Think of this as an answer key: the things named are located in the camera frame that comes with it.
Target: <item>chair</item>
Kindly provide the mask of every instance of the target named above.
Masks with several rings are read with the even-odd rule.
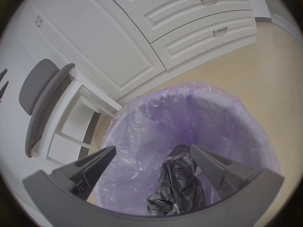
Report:
[[[51,60],[43,59],[27,76],[19,95],[21,107],[31,115],[25,139],[25,153],[29,158],[35,157],[54,167],[64,165],[48,156],[55,134],[77,145],[98,150],[62,132],[63,125],[78,100],[96,112],[102,111],[114,116],[92,99],[88,91],[117,111],[121,108],[121,105],[83,77],[74,67],[75,64],[71,63],[59,70]]]

